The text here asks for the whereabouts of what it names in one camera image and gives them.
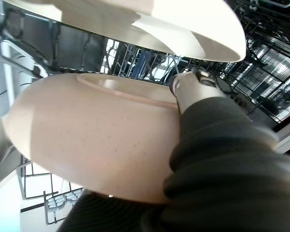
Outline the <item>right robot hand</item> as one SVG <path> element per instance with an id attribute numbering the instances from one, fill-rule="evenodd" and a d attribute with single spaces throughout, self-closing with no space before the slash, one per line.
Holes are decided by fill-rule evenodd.
<path id="1" fill-rule="evenodd" d="M 290 232 L 290 155 L 201 72 L 169 80 L 180 139 L 153 206 L 85 192 L 61 232 Z"/>

